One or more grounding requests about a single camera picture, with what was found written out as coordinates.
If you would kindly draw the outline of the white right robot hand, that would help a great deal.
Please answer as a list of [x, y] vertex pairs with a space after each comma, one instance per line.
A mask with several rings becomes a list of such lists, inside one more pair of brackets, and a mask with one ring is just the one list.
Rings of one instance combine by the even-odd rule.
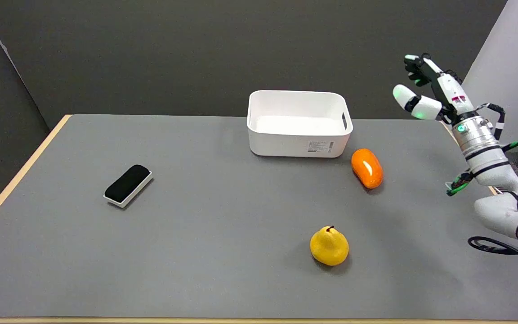
[[405, 70], [416, 86], [430, 86], [434, 98], [415, 94], [407, 86], [397, 85], [393, 96], [397, 104], [411, 116], [421, 120], [438, 120], [454, 124], [463, 117], [475, 115], [475, 107], [452, 70], [442, 70], [428, 53], [407, 54]]

